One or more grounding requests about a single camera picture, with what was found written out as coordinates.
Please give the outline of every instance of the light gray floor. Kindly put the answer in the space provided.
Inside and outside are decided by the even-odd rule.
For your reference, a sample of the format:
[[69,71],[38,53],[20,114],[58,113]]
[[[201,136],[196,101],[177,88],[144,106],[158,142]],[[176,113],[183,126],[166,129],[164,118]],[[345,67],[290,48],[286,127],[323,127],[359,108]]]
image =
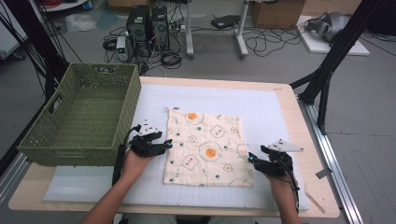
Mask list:
[[[59,20],[67,13],[84,12],[78,8],[66,10],[58,16]],[[89,14],[98,21],[102,10]],[[125,20],[118,20],[110,30],[124,24]],[[105,52],[102,43],[108,32],[95,30],[65,34],[64,37],[84,63],[103,63]],[[326,56],[308,53],[301,43],[287,45],[265,58],[250,51],[248,57],[240,60],[232,35],[194,33],[194,39],[197,52],[194,59],[189,60],[183,48],[180,53],[182,66],[177,70],[165,69],[168,77],[291,83],[315,71]],[[372,41],[396,53],[396,43]],[[396,175],[393,175],[392,166],[396,158],[393,145],[396,133],[396,60],[364,40],[361,43],[371,54],[369,57],[347,56],[336,70],[330,89],[326,128],[363,221],[391,223],[396,220]],[[64,50],[67,61],[76,63],[71,51],[66,47]],[[163,77],[164,72],[152,69],[147,75]],[[41,94],[33,66],[28,60],[10,59],[0,63],[0,156],[43,103]],[[1,223],[72,223],[84,215],[11,211],[7,208],[10,195],[0,205]],[[277,218],[258,218],[257,221],[280,223]],[[343,215],[337,219],[303,218],[303,221],[346,223]]]

